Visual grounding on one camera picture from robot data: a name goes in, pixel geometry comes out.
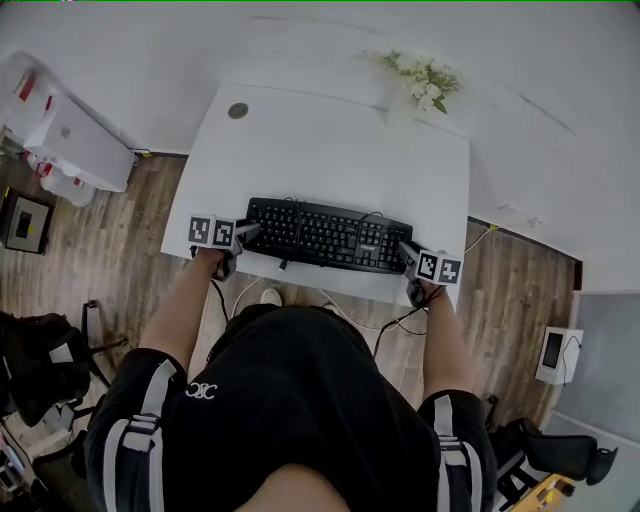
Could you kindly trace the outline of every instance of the small screen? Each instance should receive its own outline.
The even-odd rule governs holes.
[[[549,333],[547,338],[547,347],[545,349],[544,357],[542,358],[542,366],[547,368],[555,368],[558,364],[558,357],[560,356],[560,347],[562,346],[562,334],[555,332]]]
[[[29,236],[29,226],[31,226],[32,215],[26,212],[20,212],[18,218],[18,226],[16,228],[17,238],[27,238]]]

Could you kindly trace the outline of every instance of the black keyboard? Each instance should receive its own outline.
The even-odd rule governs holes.
[[[379,214],[320,204],[254,197],[247,219],[262,225],[246,242],[248,251],[312,265],[402,274],[398,242],[410,241],[413,228]]]

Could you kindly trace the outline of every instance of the shoe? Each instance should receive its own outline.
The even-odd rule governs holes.
[[[322,309],[327,309],[331,311],[334,315],[340,316],[340,311],[338,311],[338,308],[335,307],[333,304],[331,304],[331,302],[328,302],[327,304],[322,306]]]
[[[267,288],[262,292],[260,304],[273,304],[274,306],[282,306],[282,297],[275,288]]]

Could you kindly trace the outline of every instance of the chair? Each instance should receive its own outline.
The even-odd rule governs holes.
[[[489,439],[498,465],[498,491],[507,499],[500,510],[515,505],[539,483],[520,467],[525,459],[538,471],[595,485],[607,476],[618,454],[617,448],[598,448],[591,436],[546,436],[527,418],[499,427]],[[513,476],[524,487],[518,489]]]
[[[99,348],[89,347],[87,311],[97,306],[96,301],[82,306],[81,331],[72,327],[66,317],[55,313],[15,318],[0,312],[0,355],[4,362],[0,364],[2,414],[17,410],[24,423],[33,427],[56,404],[71,402],[66,411],[69,405],[78,405],[89,390],[90,373],[109,386],[93,355],[120,347],[128,339],[121,338]],[[71,421],[91,411],[91,408],[76,411]]]

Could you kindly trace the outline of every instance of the desk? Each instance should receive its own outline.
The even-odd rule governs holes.
[[[227,112],[246,103],[246,117]],[[384,113],[345,101],[279,89],[221,86],[186,163],[162,252],[190,258],[189,216],[244,218],[254,196],[381,211],[414,227],[414,240],[464,252],[469,141],[424,123],[389,131]],[[409,305],[402,276],[321,268],[245,252],[248,274],[366,299]],[[456,303],[458,287],[451,287]]]

